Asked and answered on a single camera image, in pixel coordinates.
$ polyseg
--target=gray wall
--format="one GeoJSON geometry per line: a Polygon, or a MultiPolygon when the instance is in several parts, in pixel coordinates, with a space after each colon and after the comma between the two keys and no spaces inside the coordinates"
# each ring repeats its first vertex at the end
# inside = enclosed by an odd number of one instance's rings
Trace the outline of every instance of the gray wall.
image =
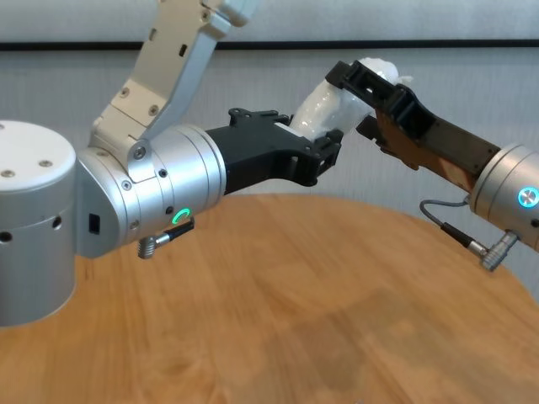
{"type": "MultiPolygon", "coordinates": [[[[414,76],[411,87],[419,98],[447,120],[500,146],[521,141],[539,150],[539,49],[217,52],[184,121],[203,128],[226,125],[235,106],[289,114],[337,60],[364,56],[386,58],[414,76]]],[[[93,119],[135,58],[135,52],[0,53],[0,116],[50,127],[84,147],[93,119]]],[[[355,134],[345,139],[340,164],[315,189],[274,181],[248,192],[331,194],[412,215],[419,215],[417,195],[463,197],[434,174],[409,170],[355,134]]],[[[466,209],[440,214],[485,243],[500,235],[466,209]]],[[[507,261],[537,299],[538,263],[539,256],[522,246],[507,261]]]]}
{"type": "MultiPolygon", "coordinates": [[[[254,1],[259,8],[251,23],[234,29],[226,40],[511,40],[539,35],[536,0],[254,1]]],[[[157,4],[157,0],[2,0],[0,38],[141,41],[147,38],[157,4]]]]}

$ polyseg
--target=white cylinder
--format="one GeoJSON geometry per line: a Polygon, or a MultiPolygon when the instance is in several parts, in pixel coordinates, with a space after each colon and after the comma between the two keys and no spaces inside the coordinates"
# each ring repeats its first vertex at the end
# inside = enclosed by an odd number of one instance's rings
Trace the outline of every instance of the white cylinder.
{"type": "Polygon", "coordinates": [[[0,121],[0,327],[48,316],[75,285],[75,161],[62,136],[0,121]]]}

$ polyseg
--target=blue led light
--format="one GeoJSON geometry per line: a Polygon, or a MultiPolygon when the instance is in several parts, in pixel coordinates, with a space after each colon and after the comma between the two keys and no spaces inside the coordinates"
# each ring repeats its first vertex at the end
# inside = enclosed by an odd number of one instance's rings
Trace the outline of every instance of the blue led light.
{"type": "Polygon", "coordinates": [[[526,187],[520,190],[519,196],[520,206],[523,206],[527,209],[533,208],[539,204],[539,190],[533,187],[526,187]]]}

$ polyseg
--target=round table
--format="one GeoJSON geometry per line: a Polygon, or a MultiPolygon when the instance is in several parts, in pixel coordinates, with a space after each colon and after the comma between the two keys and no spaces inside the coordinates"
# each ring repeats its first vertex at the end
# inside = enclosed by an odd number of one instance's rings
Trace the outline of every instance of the round table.
{"type": "Polygon", "coordinates": [[[57,315],[0,332],[0,402],[534,403],[539,307],[431,224],[234,196],[150,261],[77,261],[57,315]]]}

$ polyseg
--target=black stripe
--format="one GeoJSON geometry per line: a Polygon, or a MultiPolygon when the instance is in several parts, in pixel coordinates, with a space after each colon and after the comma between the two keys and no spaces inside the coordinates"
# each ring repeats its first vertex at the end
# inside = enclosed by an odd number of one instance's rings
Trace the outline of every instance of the black stripe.
{"type": "MultiPolygon", "coordinates": [[[[141,46],[141,42],[13,42],[0,43],[0,51],[138,51],[141,46]]],[[[221,42],[217,45],[222,51],[523,47],[539,47],[539,40],[327,40],[221,42]]]]}

